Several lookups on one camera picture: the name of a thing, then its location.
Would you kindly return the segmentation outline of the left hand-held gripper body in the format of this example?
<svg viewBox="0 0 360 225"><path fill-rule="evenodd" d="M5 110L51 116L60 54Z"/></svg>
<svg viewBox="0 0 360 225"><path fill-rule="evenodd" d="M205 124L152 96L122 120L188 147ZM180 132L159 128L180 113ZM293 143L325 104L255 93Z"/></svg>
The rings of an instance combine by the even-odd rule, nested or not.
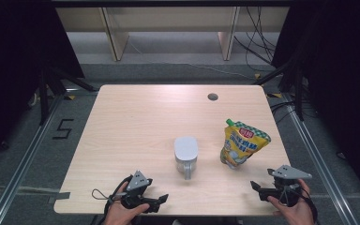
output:
<svg viewBox="0 0 360 225"><path fill-rule="evenodd" d="M121 204L127 209L135 208L141 204L148 203L149 208L145 214L157 211L157 206L153 205L153 199L144 198L143 194L147 189L147 179L140 171L136 171L130 176L126 187L121 193Z"/></svg>

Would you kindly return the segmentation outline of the black curtain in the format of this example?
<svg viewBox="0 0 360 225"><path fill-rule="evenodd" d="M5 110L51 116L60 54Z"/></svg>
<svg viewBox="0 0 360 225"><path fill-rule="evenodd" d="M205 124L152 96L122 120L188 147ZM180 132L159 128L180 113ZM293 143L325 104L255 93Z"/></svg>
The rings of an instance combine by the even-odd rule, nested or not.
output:
<svg viewBox="0 0 360 225"><path fill-rule="evenodd" d="M360 0L293 0L273 65L290 59L315 17L303 73L315 109L360 180Z"/></svg>
<svg viewBox="0 0 360 225"><path fill-rule="evenodd" d="M0 145L46 68L83 76L53 1L0 0Z"/></svg>

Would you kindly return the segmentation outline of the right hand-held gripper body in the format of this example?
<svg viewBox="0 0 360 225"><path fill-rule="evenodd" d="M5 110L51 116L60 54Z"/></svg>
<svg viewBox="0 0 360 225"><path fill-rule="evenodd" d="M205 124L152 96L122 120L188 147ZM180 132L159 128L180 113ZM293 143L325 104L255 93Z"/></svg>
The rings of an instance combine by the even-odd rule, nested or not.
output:
<svg viewBox="0 0 360 225"><path fill-rule="evenodd" d="M299 179L311 179L312 175L300 171L289 165L282 165L278 169L268 169L268 174L274 177L274 189L270 196L279 200L282 205L293 207L301 196L301 185Z"/></svg>

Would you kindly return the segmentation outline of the grey tape strip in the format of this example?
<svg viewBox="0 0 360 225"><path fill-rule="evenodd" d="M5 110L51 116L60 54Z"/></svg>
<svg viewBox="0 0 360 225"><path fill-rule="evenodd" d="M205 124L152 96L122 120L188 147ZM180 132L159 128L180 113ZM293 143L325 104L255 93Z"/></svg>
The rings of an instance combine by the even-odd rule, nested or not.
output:
<svg viewBox="0 0 360 225"><path fill-rule="evenodd" d="M55 193L54 195L49 197L48 203L49 204L54 204L57 200L68 199L69 196L70 196L69 192Z"/></svg>

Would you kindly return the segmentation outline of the black metal stand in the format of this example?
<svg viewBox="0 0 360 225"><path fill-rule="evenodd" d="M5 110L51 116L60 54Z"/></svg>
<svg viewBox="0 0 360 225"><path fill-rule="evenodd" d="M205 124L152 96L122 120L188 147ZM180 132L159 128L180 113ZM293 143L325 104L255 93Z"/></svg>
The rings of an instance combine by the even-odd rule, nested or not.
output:
<svg viewBox="0 0 360 225"><path fill-rule="evenodd" d="M43 125L49 116L49 102L48 102L48 90L51 90L55 96L63 96L67 89L63 85L62 81L67 80L71 83L78 85L89 92L96 92L98 89L87 82L80 80L58 67L44 67L39 76L39 96L40 96L40 109L41 118L40 124Z"/></svg>
<svg viewBox="0 0 360 225"><path fill-rule="evenodd" d="M294 88L295 103L294 108L298 118L303 121L302 111L302 92L303 92L303 74L300 66L300 62L296 59L290 59L284 65L276 68L274 71L265 75L263 78L258 79L254 85L262 85L268 81L274 79L276 76L282 74L283 77L279 82L278 88L281 92L289 92L291 88Z"/></svg>

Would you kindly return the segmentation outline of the person's left hand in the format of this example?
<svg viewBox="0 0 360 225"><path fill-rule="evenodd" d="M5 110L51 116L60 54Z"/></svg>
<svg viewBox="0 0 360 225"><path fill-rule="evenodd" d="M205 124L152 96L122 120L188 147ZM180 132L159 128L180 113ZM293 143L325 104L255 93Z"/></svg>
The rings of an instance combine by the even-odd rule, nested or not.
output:
<svg viewBox="0 0 360 225"><path fill-rule="evenodd" d="M131 220L149 208L148 203L127 209L121 204L120 197L116 197L109 207L104 225L132 225Z"/></svg>

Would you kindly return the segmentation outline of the black tape numeral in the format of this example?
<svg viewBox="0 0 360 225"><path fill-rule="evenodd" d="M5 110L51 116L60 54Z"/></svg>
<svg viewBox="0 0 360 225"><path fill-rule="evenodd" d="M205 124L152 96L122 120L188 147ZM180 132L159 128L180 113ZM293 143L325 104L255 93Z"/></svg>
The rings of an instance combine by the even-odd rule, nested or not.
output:
<svg viewBox="0 0 360 225"><path fill-rule="evenodd" d="M69 137L72 128L69 126L73 122L73 119L62 119L56 129L57 133L52 138L54 140L65 140Z"/></svg>

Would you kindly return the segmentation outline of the aluminium floor rail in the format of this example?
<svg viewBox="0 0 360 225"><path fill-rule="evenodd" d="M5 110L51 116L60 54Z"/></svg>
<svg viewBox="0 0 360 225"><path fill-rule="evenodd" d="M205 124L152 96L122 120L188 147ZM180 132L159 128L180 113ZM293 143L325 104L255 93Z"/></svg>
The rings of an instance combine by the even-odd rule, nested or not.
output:
<svg viewBox="0 0 360 225"><path fill-rule="evenodd" d="M323 160L321 153L318 150L316 143L313 141L308 128L304 121L299 119L299 116L295 112L294 106L288 107L293 124L301 137L305 147L307 148L308 154L322 179L323 185L325 186L333 205L337 209L344 225L359 225L350 204L343 195L338 183L336 182L333 174L329 171L326 163Z"/></svg>
<svg viewBox="0 0 360 225"><path fill-rule="evenodd" d="M5 188L2 191L2 194L0 196L0 225L4 220L9 207L11 206L16 196L18 188L29 169L38 151L38 148L40 147L41 142L46 135L46 132L53 119L53 116L58 106L63 101L63 98L64 98L63 96L56 96L52 100L52 104L48 108L48 115L46 119L37 127L36 134L33 136L33 139L29 144L29 146L27 147L20 163L18 164L16 170L14 171L14 174L12 175L8 184L5 186Z"/></svg>

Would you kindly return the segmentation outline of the clear jar with grey lid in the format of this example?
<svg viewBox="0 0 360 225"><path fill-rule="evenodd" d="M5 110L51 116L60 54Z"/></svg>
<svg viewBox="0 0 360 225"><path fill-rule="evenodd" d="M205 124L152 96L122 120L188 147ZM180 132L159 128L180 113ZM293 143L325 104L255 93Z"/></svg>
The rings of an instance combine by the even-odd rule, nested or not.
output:
<svg viewBox="0 0 360 225"><path fill-rule="evenodd" d="M199 147L194 137L186 136L175 139L174 156L176 169L184 175L185 180L191 179L192 172L196 168L198 154Z"/></svg>

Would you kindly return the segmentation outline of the light wooden desk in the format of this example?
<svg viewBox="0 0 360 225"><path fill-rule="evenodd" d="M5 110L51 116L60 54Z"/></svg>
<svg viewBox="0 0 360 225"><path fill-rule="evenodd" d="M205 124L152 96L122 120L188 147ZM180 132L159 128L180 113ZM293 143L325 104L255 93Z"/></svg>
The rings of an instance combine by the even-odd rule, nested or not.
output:
<svg viewBox="0 0 360 225"><path fill-rule="evenodd" d="M58 16L68 32L103 32L112 59L119 61L130 32L216 32L224 60L231 57L237 32L259 25L279 32L287 7L59 7Z"/></svg>

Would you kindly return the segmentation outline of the person's right hand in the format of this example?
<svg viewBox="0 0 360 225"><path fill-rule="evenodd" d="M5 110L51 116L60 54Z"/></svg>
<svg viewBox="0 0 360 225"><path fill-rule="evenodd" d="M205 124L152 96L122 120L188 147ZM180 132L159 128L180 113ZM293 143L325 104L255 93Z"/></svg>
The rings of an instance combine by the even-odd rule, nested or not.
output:
<svg viewBox="0 0 360 225"><path fill-rule="evenodd" d="M276 217L284 217L288 225L315 225L313 213L307 202L310 189L304 180L299 179L298 183L304 190L302 192L303 198L299 198L298 203L293 207L281 205L279 200L273 196L267 198L277 209L273 215Z"/></svg>

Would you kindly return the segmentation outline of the yellow seasoning pouch green cap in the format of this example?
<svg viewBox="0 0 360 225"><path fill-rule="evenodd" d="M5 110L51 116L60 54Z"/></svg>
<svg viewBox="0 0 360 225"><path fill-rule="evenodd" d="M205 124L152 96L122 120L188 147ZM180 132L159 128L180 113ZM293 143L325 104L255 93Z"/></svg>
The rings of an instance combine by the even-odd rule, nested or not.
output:
<svg viewBox="0 0 360 225"><path fill-rule="evenodd" d="M271 142L271 137L258 128L231 119L227 119L226 124L220 161L230 169L236 169Z"/></svg>

